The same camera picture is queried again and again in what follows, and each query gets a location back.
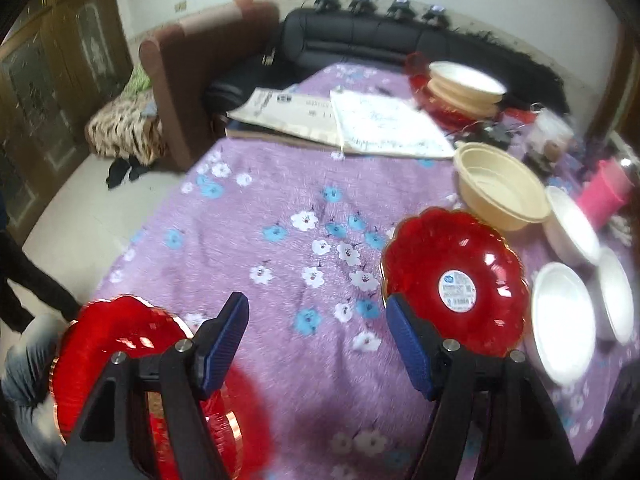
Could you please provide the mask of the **white foam bowl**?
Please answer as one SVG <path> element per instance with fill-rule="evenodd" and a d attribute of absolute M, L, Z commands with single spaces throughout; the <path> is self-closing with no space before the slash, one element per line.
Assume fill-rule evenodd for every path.
<path fill-rule="evenodd" d="M 552 262 L 534 281 L 524 344 L 533 366 L 568 387 L 590 367 L 597 326 L 586 285 L 569 266 Z"/>
<path fill-rule="evenodd" d="M 590 278 L 597 337 L 628 344 L 634 331 L 634 298 L 625 269 L 611 248 L 603 247 Z"/>
<path fill-rule="evenodd" d="M 595 266 L 600 242 L 585 214 L 562 188 L 549 185 L 544 192 L 550 214 L 542 228 L 555 255 L 572 268 Z"/>

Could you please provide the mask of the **large red plastic plate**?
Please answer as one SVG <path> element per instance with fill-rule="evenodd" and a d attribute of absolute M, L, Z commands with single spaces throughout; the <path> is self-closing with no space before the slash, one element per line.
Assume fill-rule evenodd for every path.
<path fill-rule="evenodd" d="M 268 478 L 268 418 L 234 359 L 249 318 L 240 292 L 195 332 L 135 296 L 88 304 L 50 380 L 58 478 Z"/>

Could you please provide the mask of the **small red plastic plate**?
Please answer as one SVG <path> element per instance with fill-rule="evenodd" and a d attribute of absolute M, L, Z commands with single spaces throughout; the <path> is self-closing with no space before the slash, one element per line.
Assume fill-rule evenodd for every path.
<path fill-rule="evenodd" d="M 518 254 L 494 228 L 463 210 L 430 207 L 405 218 L 381 256 L 382 297 L 482 356 L 522 341 L 530 292 Z"/>

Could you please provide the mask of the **beige plastic bowl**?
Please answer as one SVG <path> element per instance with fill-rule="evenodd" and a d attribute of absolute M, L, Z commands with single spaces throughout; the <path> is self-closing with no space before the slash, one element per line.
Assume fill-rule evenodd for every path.
<path fill-rule="evenodd" d="M 544 223 L 551 214 L 541 180 L 522 162 L 484 143 L 454 153 L 458 191 L 478 218 L 502 232 Z"/>

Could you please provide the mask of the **red plates under stack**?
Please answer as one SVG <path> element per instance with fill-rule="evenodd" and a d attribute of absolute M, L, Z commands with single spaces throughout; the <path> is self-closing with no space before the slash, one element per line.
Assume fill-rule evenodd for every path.
<path fill-rule="evenodd" d="M 421 52 L 412 52 L 405 59 L 405 74 L 412 97 L 420 110 L 429 114 L 440 128 L 448 132 L 460 131 L 477 122 L 477 117 L 459 110 L 427 87 L 431 82 L 427 65 L 427 58 Z"/>

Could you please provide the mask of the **seated person in jeans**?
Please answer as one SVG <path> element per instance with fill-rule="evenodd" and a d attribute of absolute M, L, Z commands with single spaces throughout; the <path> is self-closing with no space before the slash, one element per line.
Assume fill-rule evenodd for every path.
<path fill-rule="evenodd" d="M 66 323 L 42 314 L 9 348 L 1 373 L 2 401 L 17 434 L 48 479 L 55 479 L 64 452 L 54 421 L 49 375 Z"/>

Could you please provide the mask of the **white gloves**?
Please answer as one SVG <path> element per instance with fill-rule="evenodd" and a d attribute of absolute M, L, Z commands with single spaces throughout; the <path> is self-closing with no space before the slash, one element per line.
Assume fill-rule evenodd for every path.
<path fill-rule="evenodd" d="M 620 244 L 623 244 L 625 247 L 632 245 L 634 236 L 632 235 L 631 225 L 626 218 L 619 214 L 614 214 L 614 216 L 608 220 L 608 228 Z"/>

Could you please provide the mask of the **pink knit-sleeved bottle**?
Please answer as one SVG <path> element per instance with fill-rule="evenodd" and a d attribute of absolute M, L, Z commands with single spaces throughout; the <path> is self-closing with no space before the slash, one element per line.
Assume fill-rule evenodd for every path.
<path fill-rule="evenodd" d="M 638 182 L 637 167 L 631 158 L 600 160 L 596 173 L 576 203 L 593 229 L 600 230 L 629 202 Z"/>

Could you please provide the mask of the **black clothes on floor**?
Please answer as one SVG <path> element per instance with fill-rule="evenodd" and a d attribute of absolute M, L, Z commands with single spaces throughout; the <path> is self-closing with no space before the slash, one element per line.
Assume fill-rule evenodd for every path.
<path fill-rule="evenodd" d="M 117 188 L 128 177 L 130 182 L 137 181 L 142 174 L 146 174 L 151 170 L 151 166 L 145 166 L 137 157 L 129 156 L 128 158 L 116 158 L 108 168 L 108 174 L 105 179 L 106 187 L 109 190 Z"/>

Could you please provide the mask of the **white plastic jar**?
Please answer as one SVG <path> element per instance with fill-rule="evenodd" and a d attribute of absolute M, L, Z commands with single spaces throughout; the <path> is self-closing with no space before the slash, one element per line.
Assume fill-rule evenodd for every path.
<path fill-rule="evenodd" d="M 538 110 L 526 142 L 530 148 L 542 154 L 548 142 L 554 143 L 565 153 L 574 140 L 573 128 L 559 115 L 547 107 Z"/>

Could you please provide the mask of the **patterned blanket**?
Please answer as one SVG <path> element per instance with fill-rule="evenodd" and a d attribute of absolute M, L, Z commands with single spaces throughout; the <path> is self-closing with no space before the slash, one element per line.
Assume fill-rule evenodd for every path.
<path fill-rule="evenodd" d="M 152 165 L 168 153 L 151 90 L 136 96 L 121 94 L 108 102 L 86 123 L 85 138 L 96 156 L 134 156 L 143 166 Z"/>

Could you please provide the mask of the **white paper document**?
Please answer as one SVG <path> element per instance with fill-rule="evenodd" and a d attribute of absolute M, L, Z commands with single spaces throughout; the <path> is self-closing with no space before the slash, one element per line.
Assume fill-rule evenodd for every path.
<path fill-rule="evenodd" d="M 330 101 L 345 151 L 420 159 L 454 157 L 454 147 L 442 129 L 408 101 L 350 90 L 332 90 Z"/>

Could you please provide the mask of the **green cloth on bed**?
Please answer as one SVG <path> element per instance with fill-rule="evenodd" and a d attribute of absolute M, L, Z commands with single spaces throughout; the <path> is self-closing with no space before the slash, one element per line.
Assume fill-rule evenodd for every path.
<path fill-rule="evenodd" d="M 132 69 L 128 82 L 122 89 L 122 95 L 127 99 L 133 100 L 142 92 L 150 90 L 151 87 L 151 78 L 145 73 L 142 65 L 137 63 Z"/>

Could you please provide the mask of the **brown envelope with papers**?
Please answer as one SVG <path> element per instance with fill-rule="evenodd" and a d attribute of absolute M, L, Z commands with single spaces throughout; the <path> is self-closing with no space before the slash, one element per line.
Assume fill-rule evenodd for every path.
<path fill-rule="evenodd" d="M 342 148 L 343 133 L 338 128 L 329 99 L 304 96 L 284 90 L 256 88 L 250 98 L 228 116 L 243 124 L 319 144 Z"/>

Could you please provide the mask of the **black device on sofa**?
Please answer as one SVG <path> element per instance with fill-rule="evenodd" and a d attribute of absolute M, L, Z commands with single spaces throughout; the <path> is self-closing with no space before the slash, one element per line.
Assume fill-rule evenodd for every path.
<path fill-rule="evenodd" d="M 340 0 L 314 0 L 314 10 L 317 13 L 334 12 L 340 9 Z"/>
<path fill-rule="evenodd" d="M 351 14 L 370 14 L 376 11 L 376 4 L 373 0 L 352 0 L 348 10 Z"/>
<path fill-rule="evenodd" d="M 446 9 L 439 4 L 433 4 L 422 15 L 422 20 L 427 26 L 436 29 L 448 29 L 451 25 Z"/>
<path fill-rule="evenodd" d="M 411 0 L 393 0 L 386 11 L 386 18 L 395 22 L 411 22 L 416 17 L 416 11 L 411 6 Z"/>

